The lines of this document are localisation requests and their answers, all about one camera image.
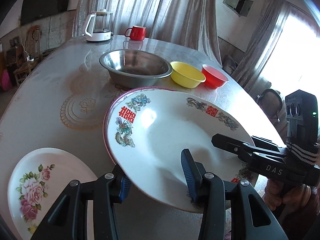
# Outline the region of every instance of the white wall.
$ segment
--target white wall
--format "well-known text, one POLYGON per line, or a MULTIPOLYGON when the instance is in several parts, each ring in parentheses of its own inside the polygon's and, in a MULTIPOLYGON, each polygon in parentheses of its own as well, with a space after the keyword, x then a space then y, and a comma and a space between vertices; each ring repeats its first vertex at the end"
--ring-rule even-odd
MULTIPOLYGON (((287 0, 301 9, 308 11, 302 0, 287 0)), ((216 0, 216 18, 218 36, 238 49, 246 51, 251 35, 255 29, 263 0, 253 0, 247 17, 239 17, 229 9, 223 0, 216 0)))
MULTIPOLYGON (((76 9, 79 0, 69 0, 68 10, 76 9)), ((2 24, 0 25, 0 37, 18 27, 23 0, 17 0, 12 6, 2 24)))

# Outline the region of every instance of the large white plate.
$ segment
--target large white plate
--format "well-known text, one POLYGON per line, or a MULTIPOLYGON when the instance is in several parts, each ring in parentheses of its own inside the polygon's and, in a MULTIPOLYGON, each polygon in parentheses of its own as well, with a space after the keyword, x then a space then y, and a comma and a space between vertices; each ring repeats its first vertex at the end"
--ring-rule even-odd
MULTIPOLYGON (((73 180, 96 180, 96 175, 74 155, 55 148, 41 148, 25 155, 8 184, 8 204, 15 227, 29 240, 54 201, 73 180)), ((93 240, 93 205, 88 203, 88 239, 93 240)))
POLYGON ((151 198, 188 212, 202 208, 188 195, 180 160, 184 148, 223 180, 256 182, 257 175, 237 155, 212 145, 216 133, 254 145, 231 115, 183 92, 150 88, 128 92, 111 106, 104 122, 108 152, 130 180, 151 198))

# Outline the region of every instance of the hand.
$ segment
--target hand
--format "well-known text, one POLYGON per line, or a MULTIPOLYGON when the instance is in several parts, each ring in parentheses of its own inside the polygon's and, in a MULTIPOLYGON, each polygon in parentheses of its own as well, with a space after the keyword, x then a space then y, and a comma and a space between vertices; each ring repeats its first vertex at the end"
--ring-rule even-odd
POLYGON ((289 204, 290 209, 289 213, 297 211, 299 208, 304 207, 310 198, 311 189, 309 186, 301 185, 291 189, 283 198, 279 196, 283 183, 278 182, 272 179, 268 179, 265 194, 263 195, 263 200, 270 208, 271 211, 274 211, 278 206, 283 204, 289 204))

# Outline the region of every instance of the yellow bowl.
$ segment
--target yellow bowl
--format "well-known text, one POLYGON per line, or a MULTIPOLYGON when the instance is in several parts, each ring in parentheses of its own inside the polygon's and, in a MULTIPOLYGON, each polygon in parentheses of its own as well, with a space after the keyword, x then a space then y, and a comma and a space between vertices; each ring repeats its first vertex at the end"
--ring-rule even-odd
POLYGON ((205 81, 204 74, 189 64, 173 61, 170 65, 173 68, 172 80, 185 88, 195 88, 205 81))

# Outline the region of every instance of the red chinese character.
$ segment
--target red chinese character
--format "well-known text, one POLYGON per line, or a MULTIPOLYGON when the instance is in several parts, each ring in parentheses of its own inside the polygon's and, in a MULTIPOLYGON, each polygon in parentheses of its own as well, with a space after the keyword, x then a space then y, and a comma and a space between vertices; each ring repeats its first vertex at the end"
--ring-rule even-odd
POLYGON ((216 114, 218 113, 218 111, 219 111, 219 110, 218 110, 217 108, 214 108, 214 107, 212 107, 212 106, 208 106, 208 108, 207 108, 207 110, 206 110, 205 112, 206 112, 207 114, 215 117, 216 114))
POLYGON ((231 182, 238 183, 239 179, 233 178, 231 182))
POLYGON ((133 123, 135 117, 136 117, 136 114, 130 111, 130 109, 127 109, 127 111, 125 111, 123 118, 128 120, 130 123, 133 123))
POLYGON ((127 111, 128 108, 126 108, 125 106, 123 106, 121 108, 121 111, 119 112, 119 116, 124 117, 125 111, 127 111))

